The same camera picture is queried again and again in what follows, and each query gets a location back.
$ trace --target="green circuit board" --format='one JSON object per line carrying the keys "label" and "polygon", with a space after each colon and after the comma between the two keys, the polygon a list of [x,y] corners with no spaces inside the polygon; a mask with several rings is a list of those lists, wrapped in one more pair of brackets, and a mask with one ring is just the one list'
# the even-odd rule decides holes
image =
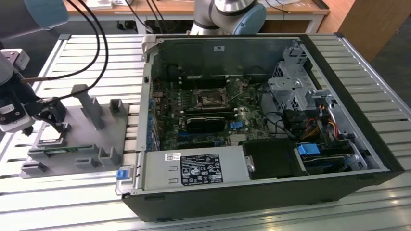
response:
{"label": "green circuit board", "polygon": [[[258,106],[261,83],[248,83],[248,79],[230,77],[224,88],[182,89],[174,82],[158,83],[156,91],[156,116],[161,150],[237,145],[241,140],[269,137],[266,123]],[[189,111],[198,112],[194,117],[234,115],[224,121],[218,132],[189,134],[185,122]],[[241,122],[240,128],[230,128]]]}

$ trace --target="slotted metal surface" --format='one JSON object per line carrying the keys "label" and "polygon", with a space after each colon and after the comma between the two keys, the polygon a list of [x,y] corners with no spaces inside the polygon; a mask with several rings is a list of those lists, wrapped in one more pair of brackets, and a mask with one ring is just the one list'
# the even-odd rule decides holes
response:
{"label": "slotted metal surface", "polygon": [[[402,165],[406,171],[402,175],[322,205],[144,223],[114,194],[114,171],[21,179],[17,175],[34,134],[24,137],[18,133],[6,135],[0,145],[0,230],[345,231],[411,228],[409,110],[341,38],[334,35],[310,35],[310,39]],[[137,136],[141,36],[110,35],[108,42],[109,68],[89,94],[97,97],[100,103],[121,98],[132,104],[124,144],[124,161],[129,162],[134,158]],[[68,41],[58,41],[40,75],[57,76],[80,69],[92,59],[94,48],[93,36],[72,36]],[[37,95],[61,96],[69,93],[73,84],[89,84],[100,73],[102,57],[104,52],[89,71],[36,85]],[[325,87],[317,73],[314,75]],[[78,105],[78,102],[76,99],[65,99],[64,104]]]}

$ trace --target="power supply label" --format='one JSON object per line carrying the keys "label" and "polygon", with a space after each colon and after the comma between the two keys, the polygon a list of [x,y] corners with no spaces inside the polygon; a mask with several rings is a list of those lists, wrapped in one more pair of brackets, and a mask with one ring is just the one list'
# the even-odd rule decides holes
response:
{"label": "power supply label", "polygon": [[184,186],[222,182],[218,154],[181,156],[180,164]]}

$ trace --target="blue latch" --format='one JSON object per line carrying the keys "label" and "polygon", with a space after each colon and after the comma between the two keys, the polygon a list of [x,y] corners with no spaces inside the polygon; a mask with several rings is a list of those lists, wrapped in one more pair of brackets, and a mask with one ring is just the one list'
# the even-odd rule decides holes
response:
{"label": "blue latch", "polygon": [[320,154],[318,147],[313,143],[301,144],[297,148],[300,155],[317,155]]}
{"label": "blue latch", "polygon": [[116,179],[117,180],[129,179],[129,170],[117,170]]}
{"label": "blue latch", "polygon": [[230,129],[237,129],[237,128],[241,128],[244,125],[242,125],[242,122],[236,122],[236,123],[230,123],[229,124],[229,128]]}

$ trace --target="warning symbol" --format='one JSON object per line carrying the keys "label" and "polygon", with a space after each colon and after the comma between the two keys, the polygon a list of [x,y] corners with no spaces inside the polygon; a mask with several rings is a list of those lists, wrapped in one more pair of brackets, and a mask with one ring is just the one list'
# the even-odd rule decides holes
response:
{"label": "warning symbol", "polygon": [[182,169],[182,175],[189,175],[189,169],[188,168]]}

